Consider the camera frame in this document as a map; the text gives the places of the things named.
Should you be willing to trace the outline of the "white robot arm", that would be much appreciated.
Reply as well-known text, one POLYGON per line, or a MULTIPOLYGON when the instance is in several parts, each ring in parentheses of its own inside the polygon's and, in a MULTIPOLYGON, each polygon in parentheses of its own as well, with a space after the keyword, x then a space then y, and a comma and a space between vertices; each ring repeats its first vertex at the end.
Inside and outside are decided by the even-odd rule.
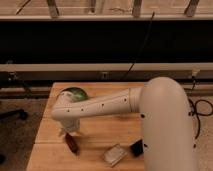
POLYGON ((74 132, 85 117, 137 113, 142 123, 145 171, 199 171, 190 103, 184 88, 168 77, 88 100, 63 91, 51 116, 74 132))

